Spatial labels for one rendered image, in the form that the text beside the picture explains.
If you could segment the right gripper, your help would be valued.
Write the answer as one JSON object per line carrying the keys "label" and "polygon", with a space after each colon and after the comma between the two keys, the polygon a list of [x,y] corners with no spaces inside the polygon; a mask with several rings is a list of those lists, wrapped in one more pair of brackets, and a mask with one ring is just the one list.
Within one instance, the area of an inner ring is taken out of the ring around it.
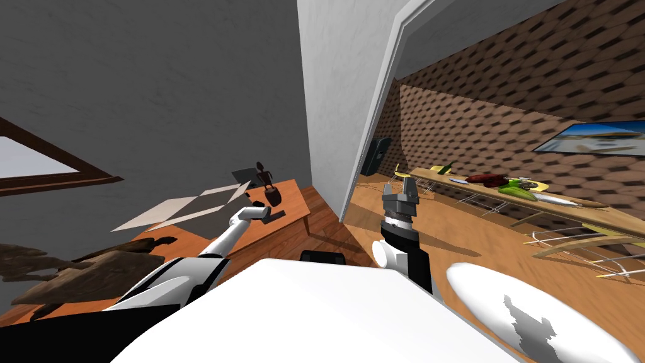
{"label": "right gripper", "polygon": [[394,214],[413,217],[417,215],[417,206],[420,204],[418,197],[417,181],[413,177],[402,179],[402,193],[393,191],[391,183],[385,183],[382,193],[383,208],[386,216]]}

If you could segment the orange wooden desk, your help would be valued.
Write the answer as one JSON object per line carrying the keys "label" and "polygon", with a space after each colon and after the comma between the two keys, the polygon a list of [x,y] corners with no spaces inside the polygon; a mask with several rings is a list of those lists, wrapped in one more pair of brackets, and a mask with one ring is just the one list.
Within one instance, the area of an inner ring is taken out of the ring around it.
{"label": "orange wooden desk", "polygon": [[[309,232],[308,208],[305,199],[302,196],[295,180],[288,180],[277,183],[277,187],[282,194],[282,203],[273,209],[273,214],[285,211],[284,220],[275,220],[268,224],[262,224],[260,221],[253,221],[250,229],[245,232],[241,240],[233,247],[231,253],[237,255],[239,251],[244,251],[259,241],[276,234],[278,231],[285,229],[292,224],[304,226],[305,231]],[[174,236],[178,240],[169,245],[160,245],[152,250],[153,255],[163,256],[166,261],[177,257],[194,256],[202,251],[210,243],[209,240],[189,233],[176,226],[167,226],[165,228],[149,230],[140,235],[141,237],[162,237]],[[30,319],[32,312],[39,305],[17,305],[7,313],[0,316],[0,326],[13,325],[14,323],[26,322]]]}

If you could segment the dark brown figurine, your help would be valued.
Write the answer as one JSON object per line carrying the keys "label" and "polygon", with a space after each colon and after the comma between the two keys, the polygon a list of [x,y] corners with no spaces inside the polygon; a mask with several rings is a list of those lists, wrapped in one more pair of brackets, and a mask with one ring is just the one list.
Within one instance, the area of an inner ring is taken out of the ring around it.
{"label": "dark brown figurine", "polygon": [[261,162],[256,163],[256,169],[258,170],[257,178],[264,186],[265,198],[272,207],[277,207],[283,202],[280,191],[277,187],[274,187],[272,184],[273,175],[270,171],[265,170],[265,167]]}

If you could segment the dark grey cabinet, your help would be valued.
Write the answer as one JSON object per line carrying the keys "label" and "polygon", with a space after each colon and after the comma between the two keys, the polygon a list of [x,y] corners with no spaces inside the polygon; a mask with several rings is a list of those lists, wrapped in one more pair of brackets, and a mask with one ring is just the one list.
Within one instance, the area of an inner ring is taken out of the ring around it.
{"label": "dark grey cabinet", "polygon": [[371,176],[375,174],[380,164],[382,163],[385,153],[387,152],[392,138],[374,138],[368,148],[365,160],[362,164],[360,174],[363,176]]}

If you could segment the white and grey flat box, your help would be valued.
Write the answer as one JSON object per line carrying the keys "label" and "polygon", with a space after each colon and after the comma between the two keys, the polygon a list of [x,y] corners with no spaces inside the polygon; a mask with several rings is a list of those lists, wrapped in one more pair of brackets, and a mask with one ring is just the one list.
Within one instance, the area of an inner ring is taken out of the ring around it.
{"label": "white and grey flat box", "polygon": [[206,190],[199,196],[167,199],[115,231],[149,225],[152,226],[149,231],[176,226],[205,239],[214,239],[228,228],[235,213],[251,206],[245,196],[248,186],[246,182]]}

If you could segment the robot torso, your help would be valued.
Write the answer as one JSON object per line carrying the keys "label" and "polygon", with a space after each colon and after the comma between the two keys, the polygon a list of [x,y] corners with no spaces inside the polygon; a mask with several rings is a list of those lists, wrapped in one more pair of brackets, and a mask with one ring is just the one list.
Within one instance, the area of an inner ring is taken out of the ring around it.
{"label": "robot torso", "polygon": [[393,269],[260,260],[110,363],[524,363]]}

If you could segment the long wooden table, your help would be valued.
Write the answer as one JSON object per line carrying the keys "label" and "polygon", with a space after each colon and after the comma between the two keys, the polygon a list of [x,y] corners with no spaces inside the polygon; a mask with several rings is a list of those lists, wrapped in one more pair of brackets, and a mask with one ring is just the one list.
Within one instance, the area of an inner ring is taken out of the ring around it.
{"label": "long wooden table", "polygon": [[499,193],[492,188],[486,188],[480,185],[461,184],[449,180],[446,175],[438,175],[435,171],[415,168],[409,174],[416,178],[428,180],[432,183],[445,185],[459,189],[469,194],[480,194],[490,199],[508,202],[509,204],[520,205],[546,214],[560,216],[565,219],[574,220],[608,229],[616,233],[634,238],[645,239],[645,220],[631,216],[617,209],[607,208],[588,208],[577,206],[565,206],[550,204],[543,201],[528,201],[516,198],[511,195]]}

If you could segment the dark brown driftwood piece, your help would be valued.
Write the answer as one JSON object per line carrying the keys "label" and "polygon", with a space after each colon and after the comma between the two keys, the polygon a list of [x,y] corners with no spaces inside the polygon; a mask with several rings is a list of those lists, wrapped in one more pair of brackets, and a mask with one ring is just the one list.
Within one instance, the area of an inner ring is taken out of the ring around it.
{"label": "dark brown driftwood piece", "polygon": [[38,306],[30,318],[34,321],[64,304],[124,295],[164,263],[163,256],[152,252],[176,240],[173,236],[136,239],[73,260],[62,260],[36,248],[0,244],[0,278],[3,282],[38,283],[11,302]]}

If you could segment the brown framed window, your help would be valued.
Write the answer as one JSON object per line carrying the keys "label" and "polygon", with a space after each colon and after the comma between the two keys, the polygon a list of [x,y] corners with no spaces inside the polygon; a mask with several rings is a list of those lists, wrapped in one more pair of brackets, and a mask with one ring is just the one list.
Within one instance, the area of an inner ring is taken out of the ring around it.
{"label": "brown framed window", "polygon": [[0,117],[0,197],[122,180]]}

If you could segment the blue wall picture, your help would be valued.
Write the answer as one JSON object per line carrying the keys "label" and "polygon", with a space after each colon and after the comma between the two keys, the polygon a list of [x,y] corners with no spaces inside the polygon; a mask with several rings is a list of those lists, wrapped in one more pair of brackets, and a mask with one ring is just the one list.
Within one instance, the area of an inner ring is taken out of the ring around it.
{"label": "blue wall picture", "polygon": [[534,152],[645,157],[645,120],[574,124]]}

